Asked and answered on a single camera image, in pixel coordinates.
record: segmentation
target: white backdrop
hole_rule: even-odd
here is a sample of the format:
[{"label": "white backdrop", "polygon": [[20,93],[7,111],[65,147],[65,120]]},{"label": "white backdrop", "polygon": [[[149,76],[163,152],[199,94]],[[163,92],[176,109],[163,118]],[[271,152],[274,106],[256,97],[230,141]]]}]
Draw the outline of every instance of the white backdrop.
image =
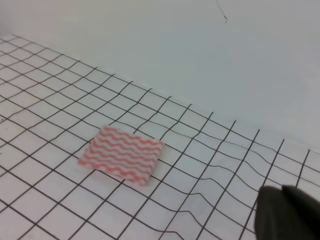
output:
[{"label": "white backdrop", "polygon": [[320,147],[320,1],[2,0],[13,33]]}]

